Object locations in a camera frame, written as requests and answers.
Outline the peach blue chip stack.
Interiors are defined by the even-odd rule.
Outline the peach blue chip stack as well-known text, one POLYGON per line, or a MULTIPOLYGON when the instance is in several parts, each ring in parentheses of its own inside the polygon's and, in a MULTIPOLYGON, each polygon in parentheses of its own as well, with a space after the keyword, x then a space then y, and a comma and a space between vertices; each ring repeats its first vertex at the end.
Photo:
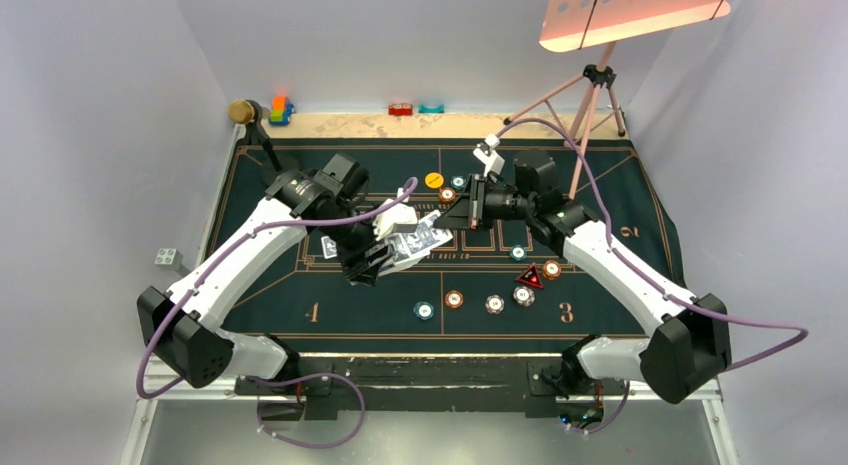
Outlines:
POLYGON ((499 295, 490 295, 485 299, 485 309, 490 314, 500 314, 505 309, 505 301, 499 295))

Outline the orange chips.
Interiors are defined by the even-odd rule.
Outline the orange chips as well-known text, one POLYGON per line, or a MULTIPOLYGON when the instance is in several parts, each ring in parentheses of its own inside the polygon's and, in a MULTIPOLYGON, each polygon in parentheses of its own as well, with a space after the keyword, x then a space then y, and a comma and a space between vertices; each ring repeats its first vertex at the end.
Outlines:
POLYGON ((457 191, 451 187, 443 187, 438 192, 438 198, 442 204, 451 204, 457 198, 457 191))
POLYGON ((548 260, 542 266, 542 273, 549 280, 557 279, 562 274, 562 265, 556 260, 548 260))

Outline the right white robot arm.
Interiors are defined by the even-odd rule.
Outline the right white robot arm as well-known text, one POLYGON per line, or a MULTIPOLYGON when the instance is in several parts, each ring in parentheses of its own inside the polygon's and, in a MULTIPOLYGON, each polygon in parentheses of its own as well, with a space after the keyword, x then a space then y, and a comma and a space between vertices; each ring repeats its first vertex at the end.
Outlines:
POLYGON ((512 183, 495 171, 471 175, 436 227, 477 230, 496 221, 523 221, 535 241, 590 275, 646 334, 643 340, 589 335, 563 352, 559 374, 544 382, 568 396, 602 379, 637 381, 677 404, 729 368, 722 300, 696 297, 625 247, 596 213, 565 195, 546 152, 520 152, 513 166, 512 183))

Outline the dealt card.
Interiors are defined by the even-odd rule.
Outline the dealt card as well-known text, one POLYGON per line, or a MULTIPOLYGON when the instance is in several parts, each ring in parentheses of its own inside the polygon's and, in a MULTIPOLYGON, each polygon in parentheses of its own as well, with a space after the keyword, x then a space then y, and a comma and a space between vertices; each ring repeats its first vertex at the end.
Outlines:
POLYGON ((328 236, 321 237, 322 255, 326 260, 336 258, 338 249, 336 242, 328 236))

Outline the green blue chip stack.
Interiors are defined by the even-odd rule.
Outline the green blue chip stack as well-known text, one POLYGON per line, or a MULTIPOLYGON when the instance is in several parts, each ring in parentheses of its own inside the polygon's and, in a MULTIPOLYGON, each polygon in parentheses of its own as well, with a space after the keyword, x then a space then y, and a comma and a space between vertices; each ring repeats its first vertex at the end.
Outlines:
POLYGON ((435 315, 435 308, 427 301, 419 301, 413 306, 413 313, 419 320, 430 320, 435 315))

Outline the green blue chips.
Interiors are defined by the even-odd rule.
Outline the green blue chips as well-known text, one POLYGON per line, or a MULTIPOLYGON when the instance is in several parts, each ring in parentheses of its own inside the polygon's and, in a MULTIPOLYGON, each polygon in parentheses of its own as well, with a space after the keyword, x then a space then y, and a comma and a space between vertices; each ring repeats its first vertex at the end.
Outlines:
POLYGON ((468 181, 464 176, 453 176, 450 180, 450 186, 457 192, 461 192, 465 189, 468 181))
POLYGON ((527 257, 527 251, 523 246, 514 245, 509 251, 510 259, 516 262, 524 261, 527 257))

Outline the yellow dealer button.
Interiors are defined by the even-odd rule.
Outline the yellow dealer button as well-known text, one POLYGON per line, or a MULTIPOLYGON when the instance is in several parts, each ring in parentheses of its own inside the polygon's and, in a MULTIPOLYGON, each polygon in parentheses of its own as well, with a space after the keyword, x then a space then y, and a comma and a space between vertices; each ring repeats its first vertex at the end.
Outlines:
POLYGON ((424 183, 430 189, 440 189, 444 182, 444 176, 439 172, 430 172, 424 177, 424 183))

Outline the red black all-in triangle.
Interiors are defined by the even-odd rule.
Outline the red black all-in triangle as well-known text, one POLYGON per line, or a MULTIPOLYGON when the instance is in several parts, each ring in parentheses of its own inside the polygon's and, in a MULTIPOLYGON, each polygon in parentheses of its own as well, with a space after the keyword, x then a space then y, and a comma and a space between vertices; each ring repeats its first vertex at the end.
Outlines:
POLYGON ((519 284, 536 289, 544 288, 542 274, 535 263, 529 265, 521 274, 519 274, 515 278, 515 281, 519 284))

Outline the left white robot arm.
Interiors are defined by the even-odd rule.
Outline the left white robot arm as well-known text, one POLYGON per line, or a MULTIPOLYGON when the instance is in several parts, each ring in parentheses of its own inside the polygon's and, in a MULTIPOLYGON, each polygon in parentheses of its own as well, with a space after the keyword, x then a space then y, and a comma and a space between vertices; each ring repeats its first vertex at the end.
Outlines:
POLYGON ((136 378, 144 387, 147 364, 157 356, 185 382, 199 389, 221 376, 256 378, 272 393, 297 384, 296 354, 277 339, 223 329, 236 301, 287 250, 313 231, 337 246, 337 258, 352 284, 372 286, 392 257, 379 239, 379 217, 398 210, 418 185, 409 178, 397 198, 362 214, 353 199, 368 181, 359 162, 338 153, 321 169, 280 172, 237 231, 195 270, 160 291, 148 287, 137 299, 146 345, 136 378))

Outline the peach blue chips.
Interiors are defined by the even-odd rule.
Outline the peach blue chips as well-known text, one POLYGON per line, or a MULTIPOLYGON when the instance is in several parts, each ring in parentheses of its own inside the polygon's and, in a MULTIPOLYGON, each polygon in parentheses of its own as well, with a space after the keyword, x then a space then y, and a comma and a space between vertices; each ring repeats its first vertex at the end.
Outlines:
POLYGON ((530 307, 535 302, 535 292, 523 285, 516 286, 512 294, 513 300, 521 307, 530 307))

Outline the orange red chip stack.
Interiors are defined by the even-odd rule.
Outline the orange red chip stack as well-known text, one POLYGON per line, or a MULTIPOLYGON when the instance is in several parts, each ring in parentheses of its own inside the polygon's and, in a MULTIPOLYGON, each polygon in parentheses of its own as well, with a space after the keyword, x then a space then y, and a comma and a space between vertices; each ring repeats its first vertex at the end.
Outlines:
POLYGON ((444 296, 444 303, 451 309, 458 309, 464 304, 464 295, 458 290, 450 290, 444 296))

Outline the blue playing card deck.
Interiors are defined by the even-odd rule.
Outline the blue playing card deck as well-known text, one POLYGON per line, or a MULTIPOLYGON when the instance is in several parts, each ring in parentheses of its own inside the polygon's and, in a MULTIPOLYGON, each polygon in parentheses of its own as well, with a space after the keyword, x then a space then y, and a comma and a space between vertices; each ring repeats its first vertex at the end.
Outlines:
POLYGON ((406 270, 429 254, 426 243, 414 233, 396 233, 388 236, 385 243, 391 256, 379 269, 378 276, 383 277, 406 270))

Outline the stack of playing cards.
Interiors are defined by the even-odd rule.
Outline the stack of playing cards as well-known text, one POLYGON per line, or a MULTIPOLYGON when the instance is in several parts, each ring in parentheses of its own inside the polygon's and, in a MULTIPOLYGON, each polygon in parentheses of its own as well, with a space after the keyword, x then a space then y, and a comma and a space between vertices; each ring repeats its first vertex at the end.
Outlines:
POLYGON ((414 235, 408 239, 408 245, 413 254, 428 253, 453 239, 453 233, 450 230, 435 226, 435 221, 440 217, 441 212, 433 210, 418 221, 414 235))

